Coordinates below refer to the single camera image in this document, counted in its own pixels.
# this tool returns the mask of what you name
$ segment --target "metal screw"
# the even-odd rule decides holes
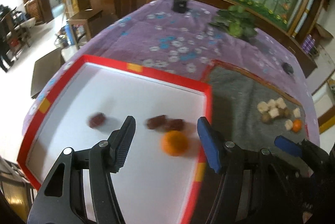
[[[270,150],[266,149],[266,148],[262,148],[261,150],[263,155],[269,155],[270,154]]]
[[[99,146],[101,148],[105,147],[106,145],[108,145],[108,142],[106,140],[102,140],[102,141],[99,142]]]
[[[65,155],[68,155],[68,154],[70,154],[72,152],[72,148],[65,148],[64,150],[63,150],[63,153],[65,154]]]
[[[226,147],[228,147],[228,148],[233,148],[233,147],[235,146],[235,144],[234,144],[233,142],[231,142],[231,141],[227,141],[227,142],[225,143],[225,145],[226,145]]]

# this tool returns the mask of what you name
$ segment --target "black container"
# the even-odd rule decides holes
[[[188,0],[174,0],[172,10],[177,13],[185,13],[187,11]]]

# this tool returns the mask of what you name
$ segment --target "white tray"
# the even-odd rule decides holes
[[[207,95],[129,71],[83,63],[45,113],[25,165],[42,183],[64,148],[91,148],[132,115],[136,120],[133,142],[124,167],[112,174],[123,217],[127,224],[182,223],[199,162],[196,123],[206,115]],[[170,79],[180,78],[154,71]],[[96,112],[108,119],[101,128],[91,129],[88,117]],[[163,134],[146,128],[146,119],[161,114],[187,122],[191,145],[183,157],[165,154],[160,148]],[[88,218],[95,220],[88,170],[84,170],[84,193]]]

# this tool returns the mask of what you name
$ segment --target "red tray border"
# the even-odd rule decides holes
[[[193,90],[197,90],[203,92],[206,96],[206,118],[209,122],[211,122],[212,118],[212,88],[210,85],[200,82],[197,80],[193,80],[190,78],[182,77],[179,75],[159,71],[153,68],[143,67],[141,65],[126,63],[123,61],[91,56],[91,55],[82,55],[78,58],[73,65],[60,77],[60,79],[56,82],[56,84],[51,88],[48,95],[42,100],[40,103],[36,113],[34,114],[28,128],[26,134],[21,143],[21,147],[18,153],[17,162],[24,174],[27,176],[28,180],[31,182],[31,185],[39,190],[41,184],[34,177],[34,175],[30,172],[28,167],[26,166],[26,160],[28,157],[28,153],[30,151],[30,147],[32,142],[34,141],[35,135],[43,122],[44,117],[47,115],[48,110],[57,99],[58,95],[67,85],[67,83],[71,80],[71,78],[76,74],[76,72],[86,63],[94,63],[98,65],[103,65],[106,67],[111,67],[119,70],[123,70],[126,72],[135,73],[138,75],[143,75],[146,77],[154,78],[157,80],[169,82],[175,85],[179,85],[182,87],[190,88]],[[203,148],[200,148],[198,155],[198,165],[195,171],[193,184],[191,186],[188,203],[184,209],[183,217],[180,221],[180,224],[188,224],[191,221],[195,205],[197,203],[197,198],[201,188],[201,182],[203,180],[204,172],[206,167],[206,156]]]

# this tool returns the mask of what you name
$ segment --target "black pants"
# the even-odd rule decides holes
[[[1,57],[5,62],[7,62],[8,65],[12,64],[10,59],[7,57],[6,51],[3,48],[0,47],[0,59],[1,59]],[[0,60],[0,67],[1,67],[2,70],[7,71],[7,68],[3,64],[3,60]]]

